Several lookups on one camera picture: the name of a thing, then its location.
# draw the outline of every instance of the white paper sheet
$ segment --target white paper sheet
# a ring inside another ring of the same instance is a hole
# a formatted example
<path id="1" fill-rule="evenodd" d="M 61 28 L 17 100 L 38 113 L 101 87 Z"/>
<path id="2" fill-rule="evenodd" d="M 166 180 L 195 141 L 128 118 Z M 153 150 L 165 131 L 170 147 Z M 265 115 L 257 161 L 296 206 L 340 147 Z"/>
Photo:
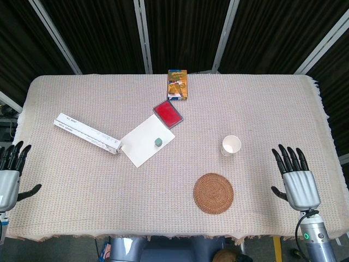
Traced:
<path id="1" fill-rule="evenodd" d="M 160 147 L 155 145 L 157 138 L 163 141 Z M 121 149 L 138 168 L 174 138 L 175 135 L 165 127 L 158 117 L 152 115 L 124 136 L 121 140 L 123 144 Z"/>

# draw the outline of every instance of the colorful box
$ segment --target colorful box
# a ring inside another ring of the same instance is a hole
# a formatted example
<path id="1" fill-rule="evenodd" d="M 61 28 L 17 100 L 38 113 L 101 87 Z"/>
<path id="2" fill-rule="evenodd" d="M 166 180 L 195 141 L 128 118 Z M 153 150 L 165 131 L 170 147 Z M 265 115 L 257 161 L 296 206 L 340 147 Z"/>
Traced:
<path id="1" fill-rule="evenodd" d="M 188 78 L 186 70 L 169 70 L 167 79 L 167 99 L 187 100 Z"/>

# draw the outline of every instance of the floor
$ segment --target floor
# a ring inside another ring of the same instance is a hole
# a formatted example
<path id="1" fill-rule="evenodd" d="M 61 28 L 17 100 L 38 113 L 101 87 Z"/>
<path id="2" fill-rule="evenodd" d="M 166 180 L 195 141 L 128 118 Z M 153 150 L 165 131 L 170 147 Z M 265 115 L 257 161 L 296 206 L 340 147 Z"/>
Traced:
<path id="1" fill-rule="evenodd" d="M 99 249 L 107 239 L 98 240 Z M 344 246 L 338 246 L 335 241 L 332 245 L 338 261 L 349 257 L 349 239 L 347 236 L 340 238 Z M 282 261 L 297 261 L 290 256 L 290 250 L 296 247 L 294 240 L 281 242 Z M 245 254 L 257 262 L 275 261 L 273 238 L 264 236 L 246 239 L 244 244 Z M 30 240 L 6 239 L 2 247 L 0 262 L 96 262 L 97 252 L 94 240 L 90 237 L 61 236 L 48 239 L 44 242 Z"/>

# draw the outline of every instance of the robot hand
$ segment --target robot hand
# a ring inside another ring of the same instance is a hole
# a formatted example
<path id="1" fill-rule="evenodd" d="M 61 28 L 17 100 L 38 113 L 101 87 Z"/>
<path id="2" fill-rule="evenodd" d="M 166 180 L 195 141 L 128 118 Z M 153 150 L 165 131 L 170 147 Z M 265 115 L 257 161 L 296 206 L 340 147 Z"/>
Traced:
<path id="1" fill-rule="evenodd" d="M 7 150 L 0 148 L 0 213 L 11 210 L 16 202 L 33 196 L 41 188 L 41 184 L 37 184 L 30 191 L 18 193 L 26 157 L 32 147 L 26 146 L 19 155 L 22 145 L 23 141 L 20 141 Z"/>
<path id="2" fill-rule="evenodd" d="M 272 186 L 273 193 L 277 197 L 288 201 L 290 206 L 295 210 L 306 211 L 317 208 L 321 201 L 314 176 L 312 172 L 309 171 L 303 152 L 299 148 L 296 149 L 299 157 L 298 161 L 292 148 L 287 148 L 291 158 L 282 145 L 279 145 L 279 149 L 284 161 L 282 161 L 279 153 L 275 149 L 272 149 L 272 151 L 281 172 L 286 193 Z"/>

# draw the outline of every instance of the robotic hand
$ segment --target robotic hand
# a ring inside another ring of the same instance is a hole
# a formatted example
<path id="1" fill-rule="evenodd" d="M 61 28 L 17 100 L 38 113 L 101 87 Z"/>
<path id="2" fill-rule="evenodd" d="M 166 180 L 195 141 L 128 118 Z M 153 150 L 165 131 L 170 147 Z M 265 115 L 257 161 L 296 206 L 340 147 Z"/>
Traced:
<path id="1" fill-rule="evenodd" d="M 293 209 L 300 211 L 300 219 L 296 226 L 295 237 L 301 256 L 306 261 L 309 261 L 299 246 L 299 226 L 302 230 L 311 261 L 336 262 L 337 260 L 329 242 L 323 219 L 318 215 L 318 211 L 315 210 L 321 201 L 314 176 L 309 171 L 303 152 L 299 148 L 296 149 L 299 157 L 298 160 L 292 148 L 287 148 L 291 158 L 282 145 L 279 145 L 279 149 L 284 160 L 281 159 L 277 150 L 272 149 L 272 152 L 281 172 L 286 193 L 279 191 L 274 186 L 272 186 L 272 191 L 277 197 L 288 201 Z"/>
<path id="2" fill-rule="evenodd" d="M 11 210 L 18 201 L 33 196 L 41 188 L 41 184 L 37 184 L 30 191 L 18 193 L 26 157 L 32 147 L 26 146 L 19 155 L 22 145 L 23 141 L 20 141 L 7 150 L 4 147 L 0 148 L 0 245 L 3 244 L 8 225 L 6 212 Z"/>

